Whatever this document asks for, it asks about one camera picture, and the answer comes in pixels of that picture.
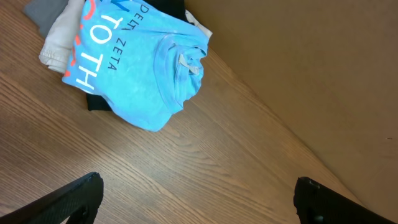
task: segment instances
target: blue t-shirt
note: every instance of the blue t-shirt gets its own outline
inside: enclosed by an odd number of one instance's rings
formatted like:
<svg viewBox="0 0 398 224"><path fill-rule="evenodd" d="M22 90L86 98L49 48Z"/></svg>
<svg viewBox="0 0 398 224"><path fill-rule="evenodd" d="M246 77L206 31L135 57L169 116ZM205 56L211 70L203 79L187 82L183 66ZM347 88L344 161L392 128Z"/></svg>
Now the blue t-shirt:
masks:
<svg viewBox="0 0 398 224"><path fill-rule="evenodd" d="M63 81L129 123L160 130L201 86L208 37L144 1L89 0Z"/></svg>

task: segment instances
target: brown wall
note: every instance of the brown wall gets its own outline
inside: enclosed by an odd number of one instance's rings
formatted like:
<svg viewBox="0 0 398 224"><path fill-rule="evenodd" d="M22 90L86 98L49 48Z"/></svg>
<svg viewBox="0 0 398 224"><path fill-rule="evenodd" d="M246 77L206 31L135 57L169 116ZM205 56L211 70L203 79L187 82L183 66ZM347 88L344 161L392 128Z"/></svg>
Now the brown wall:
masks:
<svg viewBox="0 0 398 224"><path fill-rule="evenodd" d="M398 1L186 0L211 48L371 210L398 222Z"/></svg>

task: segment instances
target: white cloth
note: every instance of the white cloth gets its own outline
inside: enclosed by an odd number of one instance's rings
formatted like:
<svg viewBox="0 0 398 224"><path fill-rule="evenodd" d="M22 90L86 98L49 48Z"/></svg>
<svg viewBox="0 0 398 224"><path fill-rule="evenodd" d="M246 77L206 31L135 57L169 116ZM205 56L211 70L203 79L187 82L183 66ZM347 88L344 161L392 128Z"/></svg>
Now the white cloth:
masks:
<svg viewBox="0 0 398 224"><path fill-rule="evenodd" d="M212 31L210 31L209 29L207 29L206 27L204 27L203 25L201 25L201 24L195 19L195 17L192 15L192 13L189 12L188 10L185 10L185 16L187 17L187 21L188 21L188 22L194 23L194 25L195 25L197 28L201 29L201 31L202 31L203 33L205 33L205 35L206 35L208 38L210 38L211 35L213 35Z"/></svg>
<svg viewBox="0 0 398 224"><path fill-rule="evenodd" d="M84 0L69 0L68 5L52 25L40 52L40 61L49 69L65 73L73 40L79 31Z"/></svg>

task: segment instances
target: pile of clothes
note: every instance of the pile of clothes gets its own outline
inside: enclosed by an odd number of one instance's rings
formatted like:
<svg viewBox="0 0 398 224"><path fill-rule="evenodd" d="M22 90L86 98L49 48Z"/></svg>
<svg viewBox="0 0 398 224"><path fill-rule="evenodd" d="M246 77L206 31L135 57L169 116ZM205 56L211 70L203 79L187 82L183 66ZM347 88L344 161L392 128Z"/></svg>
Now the pile of clothes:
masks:
<svg viewBox="0 0 398 224"><path fill-rule="evenodd" d="M40 61L89 110L158 131L201 86L212 33L183 0L32 0L24 13L45 37Z"/></svg>

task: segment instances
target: gray folded garment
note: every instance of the gray folded garment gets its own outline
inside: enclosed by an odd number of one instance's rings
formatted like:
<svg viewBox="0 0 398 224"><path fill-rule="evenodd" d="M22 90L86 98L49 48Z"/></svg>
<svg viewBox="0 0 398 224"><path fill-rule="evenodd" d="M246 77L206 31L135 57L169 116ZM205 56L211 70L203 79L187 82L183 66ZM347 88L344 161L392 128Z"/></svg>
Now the gray folded garment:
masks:
<svg viewBox="0 0 398 224"><path fill-rule="evenodd" d="M38 25L40 34L46 37L67 4L68 0L32 0L25 6L24 14Z"/></svg>

